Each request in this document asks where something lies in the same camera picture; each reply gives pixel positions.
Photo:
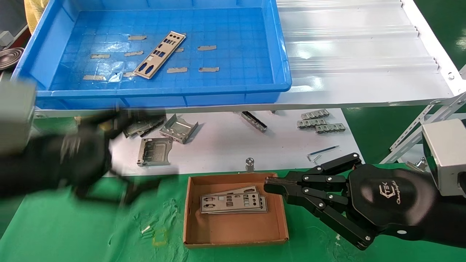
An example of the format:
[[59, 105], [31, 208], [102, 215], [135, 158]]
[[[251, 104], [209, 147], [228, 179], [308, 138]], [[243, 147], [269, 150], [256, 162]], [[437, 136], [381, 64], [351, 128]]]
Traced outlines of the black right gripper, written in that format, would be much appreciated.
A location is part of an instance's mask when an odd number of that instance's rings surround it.
[[[361, 164], [359, 154], [350, 153], [306, 171], [292, 170], [285, 177], [267, 177], [264, 188], [267, 193], [282, 195], [287, 204], [304, 207], [360, 250], [373, 243], [374, 234], [430, 241], [433, 226], [429, 215], [438, 199], [431, 177], [403, 168]], [[343, 173], [350, 170], [346, 178]], [[342, 188], [347, 182], [350, 214], [368, 230], [343, 215], [348, 199], [340, 203], [337, 195], [329, 198], [329, 194], [314, 189]]]

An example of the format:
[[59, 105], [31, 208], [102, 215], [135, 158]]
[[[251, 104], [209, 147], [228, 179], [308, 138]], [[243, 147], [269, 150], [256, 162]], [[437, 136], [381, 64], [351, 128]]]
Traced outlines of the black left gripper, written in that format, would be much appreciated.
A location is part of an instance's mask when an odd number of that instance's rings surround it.
[[81, 201], [99, 204], [129, 206], [141, 194], [157, 190], [164, 180], [178, 179], [179, 172], [149, 175], [142, 182], [110, 171], [110, 177], [121, 181], [125, 189], [121, 196], [90, 195], [93, 184], [98, 182], [111, 167], [109, 139], [115, 139], [131, 125], [155, 118], [166, 118], [164, 110], [112, 109], [81, 119], [78, 131], [63, 135], [56, 143], [57, 164], [55, 172], [59, 186], [75, 187], [75, 197]]

